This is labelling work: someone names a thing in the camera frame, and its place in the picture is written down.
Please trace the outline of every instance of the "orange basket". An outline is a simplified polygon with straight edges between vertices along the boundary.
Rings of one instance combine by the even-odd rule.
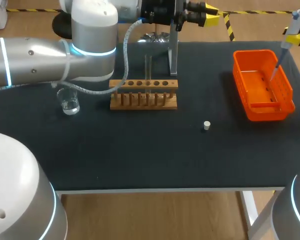
[[[271,50],[236,51],[233,54],[233,76],[249,120],[279,121],[295,111],[293,90]]]

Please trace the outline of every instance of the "black tablecloth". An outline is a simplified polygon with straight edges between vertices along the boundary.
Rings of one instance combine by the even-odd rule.
[[[129,78],[144,78],[146,53],[152,78],[169,78],[167,47],[130,44]],[[120,79],[117,49],[113,78]],[[110,111],[109,96],[79,93],[81,110],[68,117],[50,84],[1,91],[0,133],[33,152],[56,190],[283,187],[300,170],[300,74],[289,54],[283,68],[293,114],[250,122],[232,76],[234,51],[249,49],[278,55],[280,44],[180,43],[178,110]],[[211,122],[208,132],[201,132],[204,121]]]

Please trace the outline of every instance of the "white cap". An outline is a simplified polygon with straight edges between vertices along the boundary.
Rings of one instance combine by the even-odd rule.
[[[205,121],[203,123],[204,130],[209,130],[210,126],[211,126],[211,123],[209,121]]]

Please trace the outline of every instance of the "metal table frame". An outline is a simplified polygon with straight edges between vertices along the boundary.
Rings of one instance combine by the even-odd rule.
[[[144,189],[106,189],[106,190],[78,190],[56,191],[59,198],[71,194],[128,194],[128,193],[186,193],[186,192],[240,192],[244,210],[245,221],[248,227],[248,239],[260,240],[270,228],[271,213],[274,202],[283,187],[257,187],[257,188],[144,188]],[[252,191],[276,191],[260,215],[258,215]]]

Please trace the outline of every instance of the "wooden test tube rack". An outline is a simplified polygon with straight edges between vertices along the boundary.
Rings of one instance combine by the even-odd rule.
[[[110,80],[113,88],[121,80]],[[127,80],[121,90],[151,90],[154,93],[118,93],[111,95],[111,110],[176,110],[178,80]],[[157,93],[156,90],[168,92]]]

